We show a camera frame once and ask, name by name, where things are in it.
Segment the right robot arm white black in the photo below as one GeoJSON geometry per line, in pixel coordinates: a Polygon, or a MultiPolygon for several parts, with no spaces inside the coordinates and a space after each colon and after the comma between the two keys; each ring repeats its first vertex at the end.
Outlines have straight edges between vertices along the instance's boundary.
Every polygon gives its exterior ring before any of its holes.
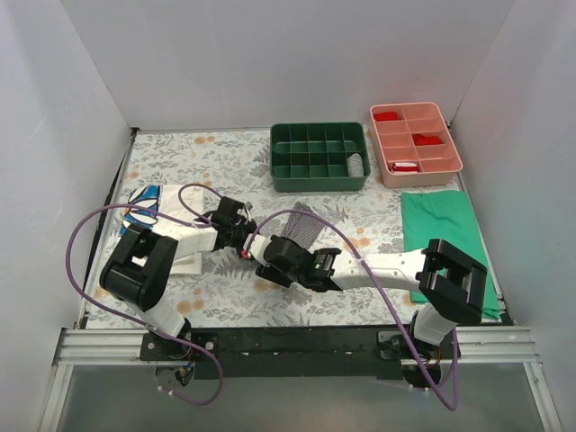
{"type": "Polygon", "coordinates": [[[283,287],[297,283],[325,293],[380,285],[421,293],[427,305],[407,335],[417,357],[431,356],[456,326],[482,321],[487,268],[442,239],[431,239],[423,249],[361,259],[339,248],[310,252],[288,238],[252,235],[241,256],[259,263],[259,277],[283,287]]]}

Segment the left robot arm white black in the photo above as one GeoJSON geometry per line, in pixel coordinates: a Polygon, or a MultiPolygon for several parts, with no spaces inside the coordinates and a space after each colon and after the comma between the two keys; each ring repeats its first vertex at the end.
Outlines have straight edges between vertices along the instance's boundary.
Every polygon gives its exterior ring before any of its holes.
{"type": "Polygon", "coordinates": [[[189,321],[165,297],[176,260],[233,248],[241,252],[257,224],[243,202],[222,197],[216,211],[181,220],[172,215],[146,227],[129,224],[100,273],[99,283],[128,304],[140,320],[164,335],[160,348],[171,359],[185,358],[192,347],[189,321]]]}

